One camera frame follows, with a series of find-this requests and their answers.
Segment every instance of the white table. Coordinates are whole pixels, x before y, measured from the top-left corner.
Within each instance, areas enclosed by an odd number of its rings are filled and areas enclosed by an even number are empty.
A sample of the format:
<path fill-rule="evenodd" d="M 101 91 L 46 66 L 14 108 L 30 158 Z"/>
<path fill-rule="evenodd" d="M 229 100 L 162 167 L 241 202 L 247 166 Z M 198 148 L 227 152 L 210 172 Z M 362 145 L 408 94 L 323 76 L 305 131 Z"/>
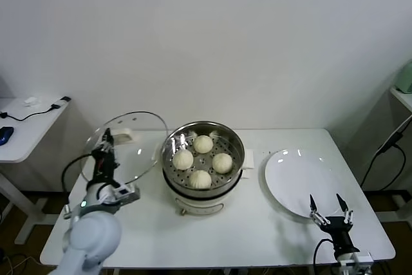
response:
<path fill-rule="evenodd" d="M 240 180 L 230 197 L 230 205 L 211 216 L 180 216 L 161 167 L 156 166 L 138 184 L 141 199 L 116 214 L 122 224 L 122 240 L 116 252 L 106 260 L 105 267 L 229 268 L 311 264 L 315 246 L 328 234 L 310 220 L 294 218 L 285 212 L 271 197 L 262 179 L 270 152 L 293 147 L 319 152 L 332 163 L 332 172 L 342 186 L 340 194 L 354 210 L 350 235 L 355 246 L 369 251 L 374 260 L 395 257 L 388 236 L 326 130 L 236 132 L 245 147 L 254 150 L 256 168 L 250 171 L 249 179 Z M 122 154 L 118 153 L 118 157 L 122 166 Z M 92 174 L 92 167 L 90 160 L 84 166 L 86 175 Z M 70 194 L 72 207 L 84 197 L 85 187 L 86 182 L 79 177 Z M 62 237 L 68 226 L 69 222 L 61 214 L 41 253 L 42 263 L 59 264 Z M 331 244 L 320 248 L 317 262 L 335 262 Z"/>
<path fill-rule="evenodd" d="M 0 99 L 0 111 L 21 119 L 32 113 L 46 111 L 58 99 L 44 100 L 36 107 L 24 107 L 24 99 Z M 5 145 L 0 146 L 0 164 L 16 164 L 25 160 L 66 106 L 67 104 L 49 113 L 32 116 L 23 122 L 11 118 L 0 119 L 0 127 L 14 127 L 14 133 L 10 140 Z M 41 198 L 36 204 L 33 204 L 1 173 L 1 170 L 0 192 L 10 201 L 3 210 L 3 217 L 8 214 L 13 204 L 28 216 L 14 241 L 16 244 L 24 244 L 35 225 L 53 225 L 56 222 L 57 215 L 44 214 L 41 211 L 47 199 Z"/>
<path fill-rule="evenodd" d="M 412 112 L 412 94 L 402 93 L 395 88 L 391 88 L 391 93 Z M 403 197 L 398 194 L 392 196 L 392 199 L 399 209 L 391 212 L 377 212 L 380 222 L 407 222 L 412 228 L 412 200 L 405 203 Z"/>

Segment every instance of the table leg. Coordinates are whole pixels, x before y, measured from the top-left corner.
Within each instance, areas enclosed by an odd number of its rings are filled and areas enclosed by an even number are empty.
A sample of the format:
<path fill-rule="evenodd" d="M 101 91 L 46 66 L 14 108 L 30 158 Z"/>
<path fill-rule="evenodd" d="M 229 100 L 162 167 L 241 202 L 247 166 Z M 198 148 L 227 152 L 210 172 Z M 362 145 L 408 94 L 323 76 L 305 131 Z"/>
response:
<path fill-rule="evenodd" d="M 46 204 L 47 199 L 41 198 L 37 201 L 36 206 L 42 209 Z M 36 220 L 35 218 L 28 217 L 21 227 L 21 230 L 14 240 L 15 244 L 22 245 L 25 244 L 30 233 L 32 233 L 35 225 L 54 225 L 59 217 L 58 214 L 43 214 L 42 220 Z"/>
<path fill-rule="evenodd" d="M 34 205 L 23 195 L 3 174 L 0 173 L 0 193 L 2 193 L 15 206 L 20 208 L 27 216 L 42 220 L 44 214 L 40 208 Z"/>
<path fill-rule="evenodd" d="M 399 207 L 395 212 L 376 212 L 380 222 L 407 222 L 412 228 L 412 200 L 405 203 L 400 195 L 392 197 Z"/>
<path fill-rule="evenodd" d="M 16 205 L 27 215 L 25 223 L 14 240 L 15 244 L 22 245 L 26 243 L 26 240 L 35 225 L 54 225 L 59 217 L 58 214 L 44 214 L 41 211 L 46 204 L 47 199 L 41 198 L 36 204 L 33 204 L 1 173 L 0 193 L 2 193 L 11 203 Z"/>

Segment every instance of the cable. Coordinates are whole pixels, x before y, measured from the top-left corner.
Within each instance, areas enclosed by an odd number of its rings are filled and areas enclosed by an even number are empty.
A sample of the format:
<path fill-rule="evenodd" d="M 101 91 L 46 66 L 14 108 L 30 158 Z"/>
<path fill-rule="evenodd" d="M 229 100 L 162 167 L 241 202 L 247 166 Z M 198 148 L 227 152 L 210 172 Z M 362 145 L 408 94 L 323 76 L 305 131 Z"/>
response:
<path fill-rule="evenodd" d="M 409 116 L 406 120 L 404 120 L 404 121 L 398 126 L 398 128 L 395 129 L 395 130 L 390 134 L 390 136 L 386 139 L 385 143 L 383 143 L 383 144 L 378 148 L 378 150 L 375 152 L 375 154 L 373 154 L 373 156 L 375 156 L 375 155 L 385 146 L 385 144 L 390 140 L 390 138 L 391 138 L 396 132 L 398 132 L 398 130 L 399 130 L 400 128 L 402 128 L 402 126 L 403 126 L 406 122 L 408 122 L 408 121 L 410 121 L 410 120 L 412 120 L 412 114 L 410 114 L 410 116 Z"/>
<path fill-rule="evenodd" d="M 411 124 L 411 122 L 412 122 L 412 119 L 406 124 L 406 126 L 404 127 L 404 129 L 402 129 L 400 132 L 403 133 L 403 132 L 406 130 L 406 128 L 409 127 L 409 125 Z"/>
<path fill-rule="evenodd" d="M 386 271 L 385 271 L 385 268 L 382 266 L 382 264 L 380 264 L 380 262 L 377 262 L 376 264 L 379 266 L 379 268 L 380 268 L 380 270 L 382 271 L 382 274 L 383 274 L 383 275 L 388 275 L 388 274 L 386 273 Z"/>
<path fill-rule="evenodd" d="M 8 264 L 9 264 L 9 266 L 10 266 L 10 270 L 8 271 L 8 273 L 11 272 L 11 275 L 13 275 L 13 273 L 14 273 L 14 268 L 13 268 L 13 265 L 12 265 L 12 261 L 10 260 L 10 258 L 9 258 L 8 256 L 5 256 L 5 258 L 7 259 Z"/>
<path fill-rule="evenodd" d="M 85 155 L 81 155 L 79 157 L 77 157 L 76 159 L 73 159 L 71 162 L 68 163 L 68 165 L 63 169 L 62 175 L 61 175 L 61 182 L 62 182 L 62 188 L 63 188 L 63 193 L 66 196 L 66 204 L 69 204 L 69 192 L 67 191 L 67 187 L 66 187 L 66 182 L 64 180 L 64 177 L 66 176 L 66 172 L 69 169 L 69 167 L 78 162 L 79 160 L 82 160 L 83 158 L 89 157 L 91 156 L 91 154 L 85 154 Z"/>
<path fill-rule="evenodd" d="M 362 186 L 365 184 L 365 180 L 366 180 L 366 178 L 368 177 L 368 174 L 369 174 L 369 172 L 371 171 L 372 165 L 373 165 L 373 163 L 375 162 L 375 159 L 376 159 L 377 157 L 378 157 L 378 154 L 375 153 L 374 156 L 373 156 L 373 158 L 372 158 L 372 161 L 371 161 L 371 163 L 370 163 L 370 165 L 369 165 L 369 168 L 368 168 L 368 170 L 366 171 L 366 174 L 365 174 L 365 176 L 363 177 L 362 182 L 360 183 L 360 187 L 362 187 Z"/>
<path fill-rule="evenodd" d="M 14 258 L 14 257 L 18 257 L 18 256 L 22 256 L 24 259 L 27 259 L 27 256 L 26 256 L 25 254 L 13 254 L 13 255 L 10 256 L 11 261 L 13 261 L 13 258 Z M 21 269 L 21 271 L 20 271 L 20 273 L 19 273 L 18 275 L 23 274 L 24 271 L 26 270 L 26 268 L 27 268 L 27 260 L 25 261 L 24 266 L 23 266 L 23 268 Z"/>
<path fill-rule="evenodd" d="M 14 267 L 11 265 L 11 269 L 6 273 L 6 275 L 9 275 L 9 274 L 13 275 L 14 269 L 18 268 L 20 265 L 22 265 L 24 262 L 27 262 L 28 260 L 32 260 L 37 265 L 40 265 L 41 267 L 45 267 L 45 265 L 41 264 L 40 262 L 37 262 L 35 258 L 33 258 L 32 256 L 29 256 L 26 259 L 24 259 L 22 262 L 16 264 Z"/>
<path fill-rule="evenodd" d="M 392 275 L 392 270 L 391 267 L 389 266 L 389 263 L 387 261 L 383 261 L 383 264 L 386 266 L 386 268 L 388 269 L 388 273 L 389 275 Z"/>
<path fill-rule="evenodd" d="M 398 174 L 396 174 L 396 176 L 392 179 L 392 181 L 391 181 L 388 185 L 386 185 L 386 186 L 383 187 L 382 189 L 379 189 L 379 191 L 383 191 L 383 190 L 385 190 L 386 188 L 388 188 L 390 185 L 392 185 L 392 184 L 395 182 L 395 180 L 397 180 L 398 177 L 402 174 L 402 172 L 403 172 L 403 170 L 404 170 L 404 168 L 405 168 L 405 165 L 406 165 L 406 154 L 405 154 L 404 150 L 403 150 L 402 148 L 400 148 L 400 147 L 399 147 L 398 145 L 396 145 L 396 144 L 395 144 L 393 147 L 396 148 L 396 149 L 399 149 L 399 151 L 402 153 L 402 156 L 404 157 L 404 161 L 403 161 L 403 163 L 402 163 L 402 167 L 400 168 Z"/>
<path fill-rule="evenodd" d="M 315 248 L 315 252 L 314 252 L 314 272 L 315 272 L 315 275 L 319 275 L 319 273 L 317 272 L 317 269 L 316 269 L 316 255 L 317 255 L 317 251 L 319 250 L 319 247 L 322 245 L 322 243 L 324 243 L 324 242 L 329 242 L 329 243 L 332 243 L 333 244 L 333 242 L 331 241 L 331 240 L 329 240 L 328 238 L 323 238 L 317 245 L 316 245 L 316 248 Z"/>
<path fill-rule="evenodd" d="M 11 119 L 14 119 L 14 120 L 16 120 L 16 121 L 18 121 L 18 122 L 23 122 L 23 121 L 25 121 L 26 119 L 28 119 L 29 117 L 32 117 L 32 116 L 34 116 L 34 115 L 46 114 L 46 113 L 49 113 L 49 112 L 50 112 L 51 110 L 53 110 L 53 109 L 55 109 L 55 108 L 51 107 L 51 108 L 48 109 L 47 111 L 32 113 L 32 114 L 27 115 L 27 116 L 26 116 L 25 118 L 23 118 L 23 119 L 18 119 L 17 117 L 11 116 L 11 115 L 9 115 L 7 112 L 0 112 L 0 117 L 1 117 L 2 119 L 5 119 L 6 117 L 10 117 Z"/>

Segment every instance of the electric steamer pot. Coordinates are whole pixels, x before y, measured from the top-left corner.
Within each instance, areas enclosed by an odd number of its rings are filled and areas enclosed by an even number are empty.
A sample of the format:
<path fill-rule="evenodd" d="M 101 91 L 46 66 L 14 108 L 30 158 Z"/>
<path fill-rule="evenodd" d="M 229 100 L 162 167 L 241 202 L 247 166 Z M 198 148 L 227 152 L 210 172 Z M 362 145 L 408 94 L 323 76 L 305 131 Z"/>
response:
<path fill-rule="evenodd" d="M 213 148 L 206 154 L 199 154 L 193 148 L 193 141 L 200 135 L 207 135 L 213 140 Z M 185 170 L 177 170 L 172 163 L 174 154 L 179 149 L 187 149 L 193 154 L 193 165 Z M 212 159 L 219 153 L 232 157 L 232 171 L 219 174 L 212 168 Z M 208 201 L 225 196 L 239 182 L 245 159 L 245 149 L 238 135 L 216 122 L 192 122 L 173 131 L 162 147 L 163 176 L 167 185 L 178 195 L 195 201 Z M 189 185 L 189 177 L 195 170 L 207 171 L 212 177 L 209 189 L 195 189 Z"/>

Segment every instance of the black cable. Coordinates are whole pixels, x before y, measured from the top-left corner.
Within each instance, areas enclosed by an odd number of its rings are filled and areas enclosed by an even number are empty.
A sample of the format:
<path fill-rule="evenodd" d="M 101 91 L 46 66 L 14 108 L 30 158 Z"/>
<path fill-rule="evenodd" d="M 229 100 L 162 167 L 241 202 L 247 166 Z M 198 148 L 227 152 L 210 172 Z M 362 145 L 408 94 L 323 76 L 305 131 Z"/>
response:
<path fill-rule="evenodd" d="M 89 156 L 91 156 L 91 154 L 81 155 L 81 156 L 77 157 L 76 159 L 73 159 L 71 162 L 69 162 L 68 165 L 63 169 L 63 172 L 62 172 L 62 175 L 61 175 L 61 182 L 62 182 L 63 193 L 64 193 L 64 195 L 66 196 L 66 199 L 67 199 L 66 204 L 69 204 L 69 192 L 67 191 L 66 183 L 64 181 L 64 177 L 66 176 L 66 172 L 72 164 L 75 164 L 79 160 L 82 160 L 83 158 L 86 158 L 86 157 L 89 157 Z"/>
<path fill-rule="evenodd" d="M 17 117 L 11 116 L 11 115 L 9 115 L 7 112 L 1 112 L 1 113 L 0 113 L 0 116 L 1 116 L 2 119 L 5 119 L 6 117 L 10 117 L 11 119 L 14 119 L 14 120 L 16 120 L 16 121 L 18 121 L 18 122 L 22 122 L 22 121 L 25 121 L 26 119 L 28 119 L 29 117 L 32 117 L 32 116 L 34 116 L 34 115 L 46 114 L 46 113 L 50 112 L 50 111 L 53 110 L 53 109 L 55 109 L 55 108 L 51 107 L 51 108 L 48 109 L 47 111 L 37 112 L 37 113 L 30 114 L 30 115 L 27 115 L 27 116 L 26 116 L 25 118 L 23 118 L 23 119 L 18 119 Z"/>
<path fill-rule="evenodd" d="M 404 161 L 403 161 L 403 163 L 402 163 L 402 167 L 400 168 L 398 174 L 396 174 L 396 176 L 392 179 L 392 181 L 391 181 L 388 185 L 386 185 L 386 186 L 383 187 L 382 189 L 379 189 L 379 191 L 385 190 L 385 189 L 388 188 L 390 185 L 392 185 L 393 182 L 394 182 L 395 180 L 397 180 L 398 177 L 402 174 L 402 172 L 403 172 L 403 170 L 404 170 L 404 168 L 405 168 L 405 165 L 406 165 L 406 154 L 405 154 L 404 150 L 403 150 L 402 148 L 400 148 L 400 147 L 399 147 L 398 145 L 396 145 L 396 144 L 395 144 L 393 147 L 399 149 L 399 151 L 402 153 L 402 156 L 404 157 Z"/>
<path fill-rule="evenodd" d="M 386 268 L 388 269 L 388 273 L 389 275 L 392 275 L 392 270 L 391 267 L 389 266 L 389 263 L 387 261 L 383 261 L 383 264 L 386 266 Z"/>
<path fill-rule="evenodd" d="M 317 272 L 317 269 L 316 269 L 316 255 L 317 255 L 317 251 L 319 250 L 319 247 L 322 245 L 322 243 L 324 243 L 324 242 L 330 242 L 330 243 L 332 243 L 333 244 L 333 242 L 331 241 L 331 240 L 329 240 L 328 238 L 323 238 L 317 245 L 316 245 L 316 248 L 315 248 L 315 252 L 314 252 L 314 272 L 315 272 L 315 275 L 318 275 L 319 273 Z"/>
<path fill-rule="evenodd" d="M 375 162 L 375 159 L 378 157 L 378 155 L 379 155 L 379 154 L 376 153 L 375 156 L 373 156 L 372 161 L 371 161 L 371 163 L 370 163 L 370 165 L 369 165 L 369 168 L 368 168 L 368 170 L 366 171 L 366 174 L 365 174 L 365 176 L 363 177 L 362 182 L 360 183 L 360 187 L 362 187 L 362 186 L 365 184 L 365 180 L 366 180 L 366 178 L 368 177 L 368 174 L 369 174 L 369 172 L 371 171 L 372 165 L 373 165 L 373 163 Z"/>
<path fill-rule="evenodd" d="M 388 274 L 386 274 L 386 270 L 385 270 L 385 268 L 382 266 L 382 264 L 380 264 L 380 262 L 377 262 L 376 264 L 379 266 L 379 268 L 380 268 L 380 270 L 382 271 L 382 274 L 383 274 L 383 275 L 388 275 Z"/>

